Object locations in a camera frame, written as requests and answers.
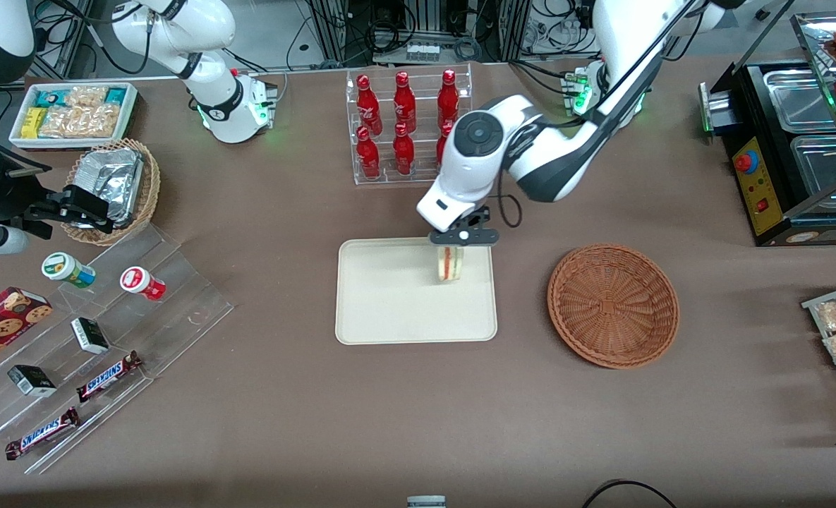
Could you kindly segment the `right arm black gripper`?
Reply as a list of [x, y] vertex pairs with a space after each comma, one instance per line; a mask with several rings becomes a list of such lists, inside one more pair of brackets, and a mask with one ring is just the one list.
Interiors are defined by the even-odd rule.
[[109, 203], [79, 186], [65, 186], [59, 202], [49, 198], [50, 190], [41, 186], [34, 174], [9, 176], [18, 170], [11, 159], [0, 159], [0, 226], [16, 229], [51, 229], [43, 221], [59, 221], [76, 229], [96, 229], [102, 234], [114, 231], [114, 222], [106, 214]]

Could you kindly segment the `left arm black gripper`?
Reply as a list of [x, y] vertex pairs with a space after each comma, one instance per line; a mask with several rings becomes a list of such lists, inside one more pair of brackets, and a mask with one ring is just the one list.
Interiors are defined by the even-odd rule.
[[[475, 211], [470, 212], [465, 217], [457, 219], [453, 223], [453, 229], [483, 229], [489, 219], [490, 208], [488, 206], [482, 206]], [[437, 246], [438, 253], [444, 253], [447, 249], [447, 246]], [[463, 253], [464, 250], [464, 246], [456, 246], [457, 253]]]

